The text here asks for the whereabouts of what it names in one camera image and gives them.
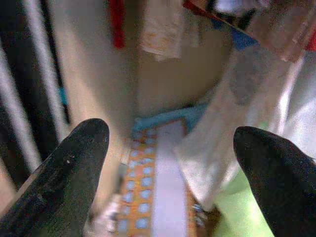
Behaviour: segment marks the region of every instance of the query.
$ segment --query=white wall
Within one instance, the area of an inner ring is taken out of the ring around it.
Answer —
[[[53,28],[69,101],[76,126],[84,119],[101,118],[110,127],[110,146],[95,199],[96,211],[118,181],[123,140],[130,135],[136,104],[137,5],[126,1],[127,47],[113,47],[107,0],[50,0]]]

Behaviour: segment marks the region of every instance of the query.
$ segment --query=hanging fabric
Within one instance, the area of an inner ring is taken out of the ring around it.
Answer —
[[[205,210],[239,165],[231,138],[238,126],[266,126],[281,134],[302,60],[279,60],[255,44],[235,50],[205,114],[175,148],[183,174]]]
[[[109,7],[114,47],[123,48],[125,46],[123,32],[124,2],[123,0],[109,0]]]
[[[316,3],[312,0],[186,2],[198,7],[201,15],[215,16],[248,34],[282,60],[296,62],[305,48],[311,50],[314,47],[314,40],[310,39],[316,29]]]

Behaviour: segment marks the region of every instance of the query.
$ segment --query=blue fabric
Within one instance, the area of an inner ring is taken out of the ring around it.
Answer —
[[[245,49],[253,44],[258,43],[255,39],[245,33],[232,28],[233,46],[237,50]]]
[[[66,93],[63,87],[59,88],[59,97],[61,98],[63,105],[68,105]]]
[[[153,116],[151,118],[137,118],[136,123],[132,129],[133,137],[135,137],[138,131],[180,118],[185,118],[187,130],[190,132],[204,114],[206,107],[207,105],[199,105],[190,108],[174,110]]]
[[[219,30],[223,26],[223,22],[216,20],[216,19],[211,19],[211,22],[213,24],[213,28],[216,30]],[[234,49],[237,50],[243,50],[255,43],[258,43],[255,39],[252,37],[246,35],[245,33],[235,29],[234,27],[231,27],[232,29],[232,37],[233,37],[233,46]]]

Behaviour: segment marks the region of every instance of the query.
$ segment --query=green cloth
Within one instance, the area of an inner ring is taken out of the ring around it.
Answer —
[[[274,236],[241,170],[219,193],[214,204],[223,215],[215,229],[214,237]]]

